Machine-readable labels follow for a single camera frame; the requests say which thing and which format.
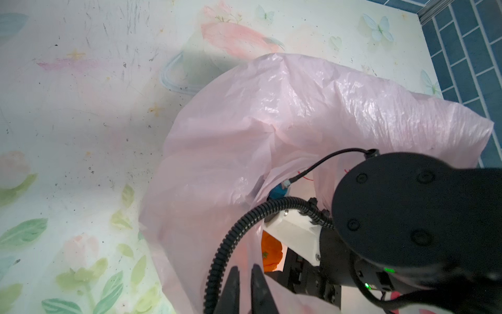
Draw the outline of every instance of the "plastic bag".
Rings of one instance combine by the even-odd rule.
[[[140,223],[164,293],[178,313],[202,312],[209,267],[230,227],[325,155],[378,148],[474,167],[492,128],[458,103],[323,59],[271,54],[226,72],[178,114],[143,200]],[[362,161],[347,153],[315,170],[320,209],[330,209],[335,186]],[[248,231],[227,267],[239,266],[241,313],[250,309],[252,265],[262,262],[261,231]],[[337,311],[267,280],[281,313]]]

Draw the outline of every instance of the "robotic arm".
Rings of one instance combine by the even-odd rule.
[[[326,156],[284,181],[284,187],[347,151],[364,153],[366,161],[340,181],[332,219],[313,200],[285,197],[257,206],[235,224],[213,261],[205,313],[212,314],[216,304],[228,302],[223,298],[218,302],[221,278],[243,233],[286,209],[298,209],[322,227],[320,265],[315,268],[330,285],[356,286],[387,311],[422,303],[457,314],[501,313],[502,169],[454,169],[421,154],[379,155],[378,150],[348,149]],[[257,271],[253,269],[252,289]],[[273,304],[266,282],[259,286]],[[369,289],[403,295],[385,301]],[[253,313],[260,313],[254,307]]]

